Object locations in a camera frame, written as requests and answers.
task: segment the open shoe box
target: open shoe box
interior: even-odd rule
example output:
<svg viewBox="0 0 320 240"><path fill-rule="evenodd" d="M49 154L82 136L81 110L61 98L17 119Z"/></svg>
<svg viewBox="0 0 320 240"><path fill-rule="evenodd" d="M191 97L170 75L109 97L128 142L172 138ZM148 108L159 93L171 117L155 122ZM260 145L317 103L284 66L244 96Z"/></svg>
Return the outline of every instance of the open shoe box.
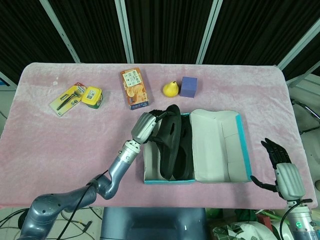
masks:
<svg viewBox="0 0 320 240"><path fill-rule="evenodd" d="M144 145L145 184L250 182L251 166L241 116L236 111L190 113L194 179L166 180L160 174L160 152L155 142ZM154 129L157 134L161 122Z"/></svg>

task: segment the green light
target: green light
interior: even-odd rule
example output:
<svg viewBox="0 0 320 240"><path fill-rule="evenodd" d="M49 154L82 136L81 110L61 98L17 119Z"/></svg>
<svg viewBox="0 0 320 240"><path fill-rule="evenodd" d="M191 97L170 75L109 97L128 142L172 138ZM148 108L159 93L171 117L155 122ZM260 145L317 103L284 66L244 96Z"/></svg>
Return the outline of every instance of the green light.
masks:
<svg viewBox="0 0 320 240"><path fill-rule="evenodd" d="M302 228L302 224L301 224L301 222L299 222L299 221L297 221L297 222L295 223L295 225L296 225L298 228Z"/></svg>

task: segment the blue foam block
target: blue foam block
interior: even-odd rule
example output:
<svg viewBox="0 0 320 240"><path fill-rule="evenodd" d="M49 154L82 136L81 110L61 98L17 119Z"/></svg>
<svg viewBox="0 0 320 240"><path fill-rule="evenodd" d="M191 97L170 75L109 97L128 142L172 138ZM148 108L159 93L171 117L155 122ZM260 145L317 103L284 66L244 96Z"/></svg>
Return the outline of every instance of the blue foam block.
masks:
<svg viewBox="0 0 320 240"><path fill-rule="evenodd" d="M180 96L194 98L197 91L198 79L195 77L182 77Z"/></svg>

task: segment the pink towel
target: pink towel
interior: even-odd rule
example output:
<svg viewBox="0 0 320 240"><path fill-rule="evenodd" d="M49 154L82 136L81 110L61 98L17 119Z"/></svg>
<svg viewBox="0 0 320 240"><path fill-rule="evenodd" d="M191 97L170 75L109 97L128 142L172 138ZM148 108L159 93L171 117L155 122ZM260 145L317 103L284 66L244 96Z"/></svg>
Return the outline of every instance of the pink towel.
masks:
<svg viewBox="0 0 320 240"><path fill-rule="evenodd" d="M150 106L130 110L120 72L139 67ZM198 78L195 98L165 97L164 84ZM58 117L49 107L76 82L102 88L99 109L79 103ZM170 64L53 64L27 66L0 139L0 206L29 206L39 195L80 188L114 161L143 112L177 104L195 109L234 110L241 114L252 173L272 184L275 174L260 141L269 138L287 149L297 165L306 198L317 206L307 158L298 133L282 72L274 66ZM111 200L96 206L212 207L282 209L277 193L248 183L146 185L143 154L136 158Z"/></svg>

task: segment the pear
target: pear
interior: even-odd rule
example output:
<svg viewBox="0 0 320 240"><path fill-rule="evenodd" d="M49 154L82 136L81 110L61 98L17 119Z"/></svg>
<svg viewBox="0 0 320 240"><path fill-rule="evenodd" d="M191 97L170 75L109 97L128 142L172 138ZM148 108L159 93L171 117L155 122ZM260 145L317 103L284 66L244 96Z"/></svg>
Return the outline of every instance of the pear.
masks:
<svg viewBox="0 0 320 240"><path fill-rule="evenodd" d="M167 97L174 97L178 94L179 87L176 81L169 82L163 87L163 94Z"/></svg>

